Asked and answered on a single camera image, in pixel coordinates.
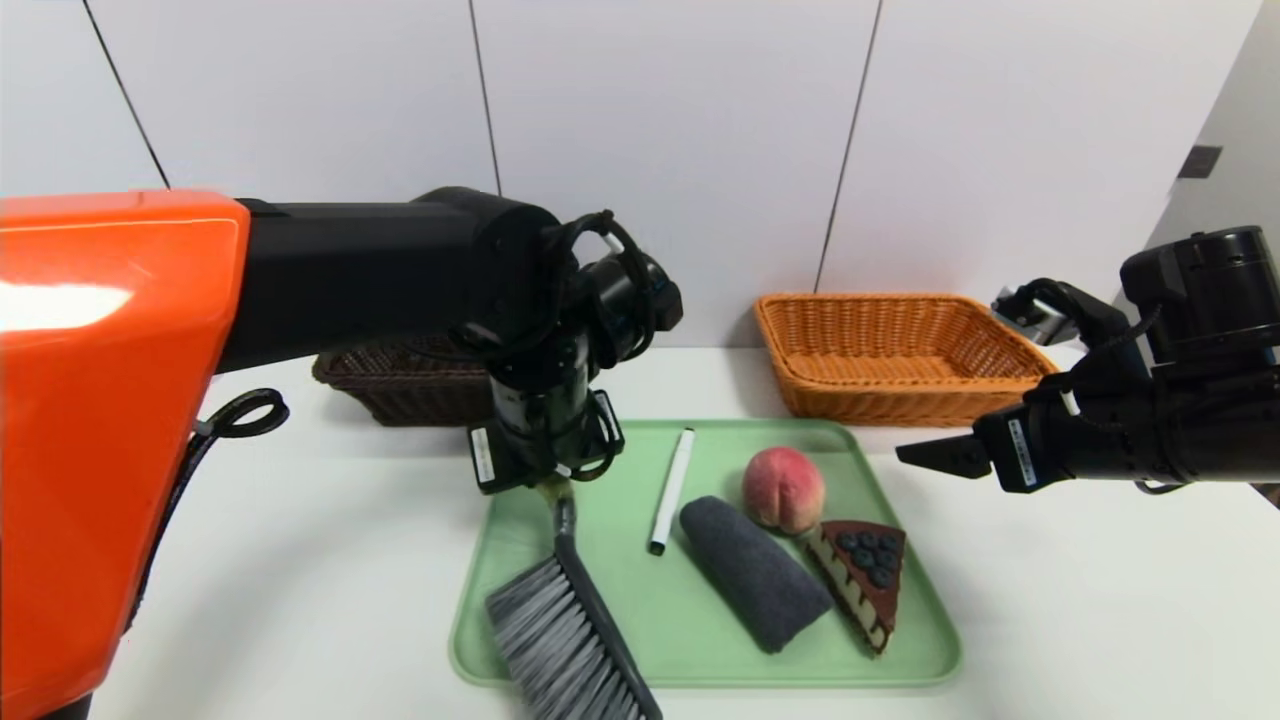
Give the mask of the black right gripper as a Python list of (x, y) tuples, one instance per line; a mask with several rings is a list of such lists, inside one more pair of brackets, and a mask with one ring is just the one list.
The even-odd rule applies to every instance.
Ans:
[(1010, 492), (1029, 495), (1065, 480), (1155, 480), (1157, 446), (1134, 425), (1071, 414), (1057, 387), (980, 416), (973, 434), (900, 445), (899, 461), (951, 477), (992, 473)]

